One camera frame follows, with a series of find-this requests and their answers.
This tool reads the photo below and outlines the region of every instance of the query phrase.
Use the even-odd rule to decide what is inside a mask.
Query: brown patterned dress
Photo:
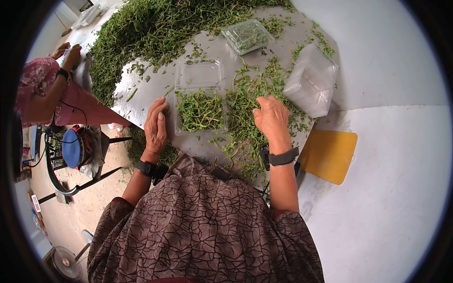
[[[215,168],[182,154],[136,207],[113,199],[90,247],[90,282],[324,282],[300,214],[270,210]]]

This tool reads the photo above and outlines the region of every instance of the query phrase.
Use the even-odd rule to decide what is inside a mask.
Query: table surface
[[[92,45],[97,38],[95,35],[96,31],[99,30],[101,25],[109,19],[112,13],[117,11],[117,9],[123,4],[122,1],[109,1],[109,6],[106,6],[103,5],[103,2],[103,0],[100,1],[103,15],[97,18],[91,25],[72,31],[68,38],[69,42],[82,45],[82,60],[75,71],[74,80],[88,91],[91,91],[91,79],[88,75],[90,59],[86,60],[86,52],[89,51],[90,45]],[[292,50],[297,48],[299,43],[308,44],[309,36],[314,38],[314,36],[310,33],[310,29],[312,28],[311,20],[300,13],[291,13],[283,10],[281,7],[266,8],[264,10],[258,8],[254,14],[254,17],[270,18],[271,15],[274,14],[281,16],[283,19],[286,16],[290,16],[291,21],[294,24],[292,26],[288,26],[287,24],[284,25],[284,31],[281,33],[280,37],[275,42],[267,45],[267,49],[264,49],[267,53],[266,55],[262,55],[261,48],[259,48],[242,56],[246,64],[257,65],[260,67],[260,71],[263,71],[264,67],[268,64],[267,60],[274,56],[278,56],[280,58],[280,64],[284,69],[292,69]],[[319,27],[316,28],[316,30],[322,32],[327,42],[329,42],[331,47],[337,51],[337,43]],[[234,50],[231,49],[223,36],[218,35],[212,40],[209,40],[211,39],[211,36],[207,36],[206,34],[207,33],[205,31],[202,31],[200,34],[195,35],[193,38],[194,42],[198,43],[200,48],[207,53],[207,58],[219,58],[222,61],[225,75],[225,88],[231,89],[232,79],[236,74],[235,70],[241,67],[242,59],[234,52]],[[186,44],[185,50],[186,52],[181,55],[180,58],[185,58],[186,55],[192,54],[192,42]],[[333,59],[335,62],[339,61],[337,52]],[[174,60],[168,66],[161,66],[157,73],[153,73],[153,67],[149,67],[142,76],[139,76],[136,71],[128,74],[126,70],[137,61],[140,64],[144,64],[145,67],[149,65],[148,62],[143,62],[138,58],[126,64],[123,67],[121,81],[117,83],[114,91],[114,97],[117,98],[117,100],[115,101],[112,110],[121,116],[124,116],[130,122],[143,128],[147,110],[153,101],[155,101],[158,97],[163,96],[167,90],[175,85],[178,60],[179,59]],[[257,73],[257,71],[250,71],[247,74],[254,77]],[[150,76],[150,80],[148,82],[145,81],[147,76]],[[134,94],[133,98],[126,102],[127,98],[130,97],[135,88],[138,89],[137,92]],[[197,159],[206,161],[213,161],[215,159],[216,163],[220,166],[230,165],[230,161],[225,158],[226,155],[214,144],[207,142],[211,138],[222,135],[222,133],[193,133],[191,135],[182,136],[176,136],[174,134],[173,120],[176,113],[171,111],[174,103],[174,90],[170,91],[166,98],[170,105],[170,117],[167,118],[166,121],[167,134],[170,143],[184,153],[196,157]],[[310,131],[313,125],[309,123],[308,118],[305,120],[305,123]],[[302,150],[302,147],[307,140],[309,131],[299,132],[296,137],[292,138],[294,145],[299,146],[299,150]],[[262,178],[259,178],[255,182],[251,182],[251,185],[255,187],[261,187],[261,184]]]

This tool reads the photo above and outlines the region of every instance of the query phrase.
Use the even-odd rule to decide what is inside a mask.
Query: hand
[[[282,154],[289,151],[291,138],[288,133],[288,109],[273,96],[260,96],[256,102],[260,104],[261,110],[257,108],[253,110],[255,125],[267,137],[269,152]]]
[[[60,47],[57,48],[57,50],[55,50],[50,55],[50,57],[52,57],[53,59],[57,60],[58,58],[60,58],[64,54],[66,49],[68,49],[70,47],[71,47],[71,44],[69,42],[63,43]]]
[[[168,107],[165,97],[160,97],[151,105],[148,110],[148,117],[145,121],[146,148],[141,160],[156,164],[159,154],[167,141],[167,130],[165,129],[165,115],[162,111]]]
[[[64,59],[63,66],[61,67],[63,70],[69,73],[72,67],[79,62],[81,49],[82,47],[76,44],[71,48],[71,50],[69,50],[69,53]]]

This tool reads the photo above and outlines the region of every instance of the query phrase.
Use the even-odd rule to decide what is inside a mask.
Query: wrist
[[[61,68],[62,68],[63,70],[65,70],[65,71],[67,71],[67,73],[69,74],[70,71],[71,71],[71,69],[72,69],[72,66],[69,66],[69,65],[63,63],[63,65],[61,66]]]
[[[274,155],[284,154],[292,149],[289,135],[280,139],[269,140],[269,153]]]
[[[152,164],[157,164],[159,155],[145,149],[145,151],[142,153],[142,156],[140,157],[140,160],[143,162],[151,162]]]

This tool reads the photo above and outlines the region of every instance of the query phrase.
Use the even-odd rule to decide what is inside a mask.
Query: black wristband
[[[273,166],[285,165],[294,161],[294,158],[299,156],[299,147],[293,148],[283,154],[269,154],[269,163]]]
[[[168,167],[165,165],[156,165],[151,162],[139,161],[137,163],[137,169],[141,170],[143,175],[151,178],[153,185],[157,185],[162,180],[168,171]]]
[[[66,81],[69,78],[69,74],[67,73],[67,71],[62,68],[60,68],[58,70],[57,74],[55,75],[55,78],[57,78],[59,75],[63,75],[63,77],[66,79]]]

